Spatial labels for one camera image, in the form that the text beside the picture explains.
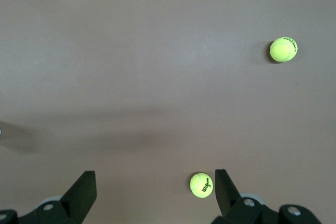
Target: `yellow tennis ball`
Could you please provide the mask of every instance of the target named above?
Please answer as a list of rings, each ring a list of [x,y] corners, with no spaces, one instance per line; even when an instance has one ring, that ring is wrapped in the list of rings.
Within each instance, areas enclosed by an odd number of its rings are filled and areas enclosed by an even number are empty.
[[[197,173],[190,180],[190,189],[198,198],[205,198],[211,194],[213,183],[205,173]]]
[[[269,48],[269,54],[277,62],[286,62],[294,58],[298,52],[295,40],[288,37],[276,39]]]

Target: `gray surface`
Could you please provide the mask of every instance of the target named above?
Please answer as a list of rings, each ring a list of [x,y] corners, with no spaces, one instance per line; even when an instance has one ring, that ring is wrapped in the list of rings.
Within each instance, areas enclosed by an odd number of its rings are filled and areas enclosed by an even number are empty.
[[[335,0],[0,0],[0,209],[84,170],[85,223],[210,223],[193,172],[334,223]],[[290,36],[290,62],[270,42]]]

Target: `wilson logo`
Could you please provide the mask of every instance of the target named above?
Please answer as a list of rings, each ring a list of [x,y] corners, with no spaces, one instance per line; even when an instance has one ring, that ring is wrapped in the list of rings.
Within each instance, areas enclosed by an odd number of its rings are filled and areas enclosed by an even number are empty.
[[[206,178],[206,183],[204,184],[202,191],[206,191],[208,187],[211,187],[211,185],[209,185],[209,178]]]
[[[284,39],[288,40],[289,42],[292,43],[292,45],[294,46],[294,52],[296,52],[298,50],[297,46],[296,46],[296,42],[291,39],[291,38],[288,38],[288,37],[284,37]]]

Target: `screw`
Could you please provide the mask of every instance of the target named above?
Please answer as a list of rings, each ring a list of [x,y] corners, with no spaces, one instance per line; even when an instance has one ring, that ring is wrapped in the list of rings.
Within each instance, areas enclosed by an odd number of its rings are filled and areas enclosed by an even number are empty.
[[[0,220],[4,220],[4,219],[6,219],[7,218],[7,214],[2,214],[2,215],[0,215]]]
[[[245,199],[244,204],[248,207],[254,207],[255,206],[254,201],[251,200],[251,199]]]
[[[292,215],[295,215],[295,216],[300,216],[300,215],[301,215],[300,210],[297,209],[296,207],[288,207],[287,210],[288,210]]]
[[[47,205],[44,206],[43,210],[44,211],[48,211],[48,210],[50,210],[53,207],[54,207],[53,204],[47,204]]]

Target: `black plastic part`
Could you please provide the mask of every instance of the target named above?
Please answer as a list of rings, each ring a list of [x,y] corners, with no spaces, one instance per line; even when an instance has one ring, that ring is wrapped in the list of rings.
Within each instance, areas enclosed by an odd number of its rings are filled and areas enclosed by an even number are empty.
[[[216,170],[215,172],[215,190],[219,209],[225,216],[231,207],[241,198],[235,184],[233,184],[226,170]]]
[[[275,212],[255,199],[241,198],[227,171],[216,170],[215,174],[216,199],[223,216],[212,224],[321,224],[305,207],[284,205]],[[291,213],[290,207],[296,208],[299,214]]]
[[[69,218],[82,223],[97,197],[96,176],[94,172],[84,172],[82,176],[63,195],[62,203]]]
[[[300,211],[300,215],[291,214],[288,209],[295,207]],[[297,205],[284,205],[280,207],[280,223],[285,224],[321,224],[315,215],[305,207]]]
[[[0,224],[81,224],[97,197],[94,171],[84,172],[60,201],[43,203],[27,215],[17,218],[14,210],[2,210]]]

